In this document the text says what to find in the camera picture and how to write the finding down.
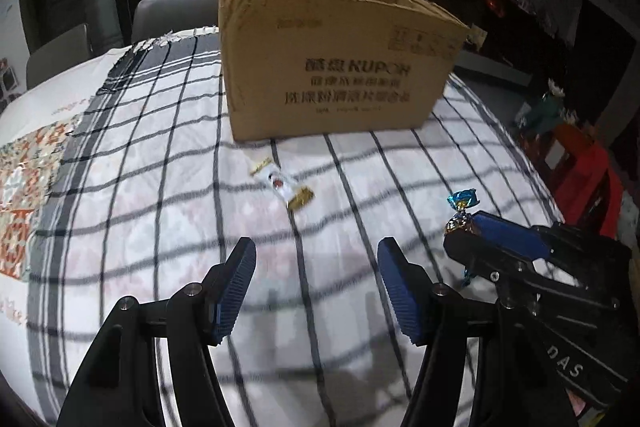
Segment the candy wrapper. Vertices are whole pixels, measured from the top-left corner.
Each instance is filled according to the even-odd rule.
[[[289,210],[296,211],[305,206],[314,197],[312,190],[300,185],[280,170],[271,158],[261,162],[251,175],[260,180],[282,199]]]
[[[447,198],[451,208],[456,213],[451,219],[447,221],[444,233],[453,232],[457,229],[463,229],[467,232],[477,233],[471,216],[466,213],[468,208],[476,206],[479,203],[476,197],[476,190],[474,188],[468,188],[467,190],[460,190],[460,192],[454,192]]]

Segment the chair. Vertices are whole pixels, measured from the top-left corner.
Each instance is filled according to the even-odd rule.
[[[218,0],[142,0],[133,15],[131,42],[217,25]]]
[[[88,26],[79,24],[37,49],[27,60],[27,89],[94,57]]]

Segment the table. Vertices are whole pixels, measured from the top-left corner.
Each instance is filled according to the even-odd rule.
[[[248,235],[254,279],[233,334],[210,350],[236,425],[399,425],[424,349],[399,331],[378,241],[394,236],[432,280],[455,286],[462,267],[442,249],[452,190],[474,187],[479,208],[523,225],[561,219],[530,162],[455,76],[420,129],[238,144],[216,32],[117,54],[106,80],[92,79],[101,87],[42,209],[21,330],[29,362],[0,360],[14,387],[31,371],[31,395],[17,390],[50,422],[120,297],[167,298]],[[266,156],[316,193],[295,215],[248,175]],[[463,294],[495,299],[483,280]],[[476,355],[470,339],[457,425],[470,413]],[[167,424],[178,425],[160,340],[158,368]]]

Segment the blue gripper pad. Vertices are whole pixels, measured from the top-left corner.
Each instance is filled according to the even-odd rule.
[[[378,267],[402,333],[412,344],[424,345],[436,321],[430,314],[431,279],[427,272],[409,263],[392,237],[378,244]]]
[[[222,295],[216,304],[215,322],[211,331],[216,344],[231,334],[240,306],[255,270],[255,243],[242,237],[227,259],[223,270],[225,276],[218,277],[216,285],[223,284]]]
[[[526,259],[534,261],[549,257],[549,247],[535,230],[481,210],[473,215],[473,222],[482,237]]]

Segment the cardboard box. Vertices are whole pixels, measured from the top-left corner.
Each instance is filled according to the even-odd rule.
[[[469,28],[423,0],[220,0],[236,140],[421,126]]]

